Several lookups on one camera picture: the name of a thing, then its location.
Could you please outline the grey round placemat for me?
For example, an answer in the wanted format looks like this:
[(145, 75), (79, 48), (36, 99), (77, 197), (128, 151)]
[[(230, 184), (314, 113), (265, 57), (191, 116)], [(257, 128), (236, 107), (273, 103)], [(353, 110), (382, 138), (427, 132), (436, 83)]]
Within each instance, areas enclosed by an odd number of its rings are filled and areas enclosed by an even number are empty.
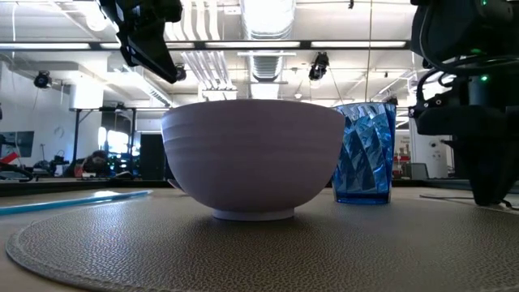
[(221, 221), (187, 197), (62, 213), (10, 236), (14, 262), (98, 291), (519, 292), (519, 215), (319, 195), (282, 221)]

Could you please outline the black cabinet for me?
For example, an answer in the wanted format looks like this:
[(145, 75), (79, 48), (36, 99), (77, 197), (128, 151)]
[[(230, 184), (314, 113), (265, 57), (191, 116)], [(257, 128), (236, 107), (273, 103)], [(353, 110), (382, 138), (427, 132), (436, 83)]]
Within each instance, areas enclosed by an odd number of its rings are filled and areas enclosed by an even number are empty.
[(165, 152), (160, 134), (142, 134), (139, 171), (143, 180), (163, 180)]

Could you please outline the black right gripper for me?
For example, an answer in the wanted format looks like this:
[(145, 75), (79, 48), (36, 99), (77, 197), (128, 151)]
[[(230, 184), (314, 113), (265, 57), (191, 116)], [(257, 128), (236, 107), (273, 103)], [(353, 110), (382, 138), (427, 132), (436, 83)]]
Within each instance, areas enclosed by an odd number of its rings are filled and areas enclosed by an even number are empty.
[(457, 77), (448, 91), (419, 97), (409, 117), (421, 135), (460, 138), (453, 149), (477, 205), (500, 203), (519, 179), (519, 75)]

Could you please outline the white round column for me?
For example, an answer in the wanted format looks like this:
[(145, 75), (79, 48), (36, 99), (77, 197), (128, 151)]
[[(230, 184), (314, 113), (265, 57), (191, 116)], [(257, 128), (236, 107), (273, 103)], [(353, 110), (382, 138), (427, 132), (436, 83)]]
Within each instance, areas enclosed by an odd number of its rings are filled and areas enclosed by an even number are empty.
[(411, 161), (424, 163), (430, 178), (447, 178), (453, 164), (452, 150), (444, 140), (449, 137), (410, 133)]

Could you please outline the grey storage box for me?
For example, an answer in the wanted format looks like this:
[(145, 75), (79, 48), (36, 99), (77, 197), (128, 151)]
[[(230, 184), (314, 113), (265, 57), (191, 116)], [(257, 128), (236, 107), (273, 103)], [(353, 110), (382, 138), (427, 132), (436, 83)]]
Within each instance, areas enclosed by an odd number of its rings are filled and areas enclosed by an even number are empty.
[(408, 163), (404, 166), (403, 176), (411, 180), (427, 180), (429, 173), (425, 163)]

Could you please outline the black background rig frame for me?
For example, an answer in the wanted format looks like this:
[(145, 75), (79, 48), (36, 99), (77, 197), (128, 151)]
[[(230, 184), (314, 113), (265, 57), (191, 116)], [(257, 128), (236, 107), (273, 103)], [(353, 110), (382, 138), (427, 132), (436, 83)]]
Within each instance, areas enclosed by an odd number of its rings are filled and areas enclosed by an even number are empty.
[(70, 108), (70, 111), (75, 112), (75, 133), (73, 143), (73, 154), (72, 161), (75, 162), (77, 159), (78, 142), (79, 142), (79, 125), (80, 123), (92, 112), (110, 112), (110, 113), (121, 113), (124, 111), (131, 112), (131, 128), (129, 144), (127, 145), (127, 156), (129, 157), (129, 171), (130, 174), (134, 173), (135, 163), (133, 156), (133, 147), (135, 144), (135, 133), (136, 133), (136, 119), (138, 111), (148, 112), (165, 112), (170, 110), (170, 107), (126, 107), (122, 105), (117, 106), (101, 106), (97, 108)]

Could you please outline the lilac ribbed bowl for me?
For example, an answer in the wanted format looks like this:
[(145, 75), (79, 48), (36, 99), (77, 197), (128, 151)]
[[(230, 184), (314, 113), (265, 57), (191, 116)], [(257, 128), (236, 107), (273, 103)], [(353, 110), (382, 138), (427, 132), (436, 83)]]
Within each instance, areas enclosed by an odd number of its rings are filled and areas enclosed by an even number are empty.
[(174, 185), (215, 218), (275, 221), (325, 188), (344, 125), (336, 110), (308, 103), (207, 101), (165, 112), (161, 136)]

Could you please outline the blue faceted plastic cup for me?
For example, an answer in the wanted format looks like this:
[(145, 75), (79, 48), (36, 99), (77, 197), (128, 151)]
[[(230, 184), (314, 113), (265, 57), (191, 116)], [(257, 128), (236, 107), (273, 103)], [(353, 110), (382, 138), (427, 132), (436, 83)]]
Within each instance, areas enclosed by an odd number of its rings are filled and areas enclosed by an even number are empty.
[(332, 176), (335, 201), (343, 204), (387, 204), (392, 167), (397, 106), (363, 102), (334, 108), (345, 127), (337, 167)]

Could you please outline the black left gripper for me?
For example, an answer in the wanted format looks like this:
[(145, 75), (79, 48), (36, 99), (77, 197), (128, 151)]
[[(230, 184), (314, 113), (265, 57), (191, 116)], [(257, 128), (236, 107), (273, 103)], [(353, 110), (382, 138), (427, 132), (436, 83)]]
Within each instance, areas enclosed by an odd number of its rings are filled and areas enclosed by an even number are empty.
[[(98, 0), (98, 6), (114, 26), (129, 67), (142, 66), (170, 84), (178, 80), (163, 27), (182, 19), (180, 0)], [(156, 23), (162, 28), (147, 28)]]

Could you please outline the dark wall screen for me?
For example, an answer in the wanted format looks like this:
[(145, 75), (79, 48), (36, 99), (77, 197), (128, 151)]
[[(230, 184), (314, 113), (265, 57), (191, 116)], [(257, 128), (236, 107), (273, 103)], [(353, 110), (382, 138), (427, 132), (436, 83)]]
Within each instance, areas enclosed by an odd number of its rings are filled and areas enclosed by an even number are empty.
[(0, 157), (16, 152), (20, 157), (30, 157), (34, 142), (33, 131), (0, 132)]

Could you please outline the light blue drinking straw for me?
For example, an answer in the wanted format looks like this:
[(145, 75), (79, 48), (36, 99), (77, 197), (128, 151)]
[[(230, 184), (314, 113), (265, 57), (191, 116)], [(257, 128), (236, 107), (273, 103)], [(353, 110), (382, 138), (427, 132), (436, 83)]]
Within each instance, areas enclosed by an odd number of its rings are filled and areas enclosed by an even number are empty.
[(6, 207), (0, 207), (0, 216), (18, 214), (18, 213), (30, 213), (54, 208), (67, 208), (71, 206), (81, 205), (81, 204), (94, 204), (100, 202), (107, 201), (115, 201), (115, 200), (126, 200), (136, 197), (147, 196), (152, 193), (152, 190), (144, 190), (144, 191), (131, 191), (124, 193), (116, 193), (114, 191), (98, 191), (94, 194), (94, 196), (84, 197), (79, 199), (72, 200), (55, 200), (48, 201), (42, 203), (34, 203), (34, 204), (19, 204), (19, 205), (11, 205)]

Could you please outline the silver ventilation duct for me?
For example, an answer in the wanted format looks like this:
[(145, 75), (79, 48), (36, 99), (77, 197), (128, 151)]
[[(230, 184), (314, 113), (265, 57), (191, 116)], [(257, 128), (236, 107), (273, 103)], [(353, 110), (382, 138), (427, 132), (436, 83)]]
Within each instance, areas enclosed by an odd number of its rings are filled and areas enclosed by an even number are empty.
[[(296, 0), (240, 0), (242, 29), (249, 41), (291, 37)], [(285, 60), (282, 51), (251, 51), (248, 58), (252, 99), (276, 100)]]

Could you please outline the person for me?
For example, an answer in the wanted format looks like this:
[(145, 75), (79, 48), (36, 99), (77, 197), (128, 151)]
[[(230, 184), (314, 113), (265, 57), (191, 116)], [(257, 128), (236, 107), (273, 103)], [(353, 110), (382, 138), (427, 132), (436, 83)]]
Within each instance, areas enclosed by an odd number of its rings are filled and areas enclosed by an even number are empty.
[(74, 176), (79, 178), (83, 174), (91, 174), (95, 177), (107, 177), (110, 175), (108, 155), (102, 150), (96, 150), (90, 156), (78, 162), (74, 168)]

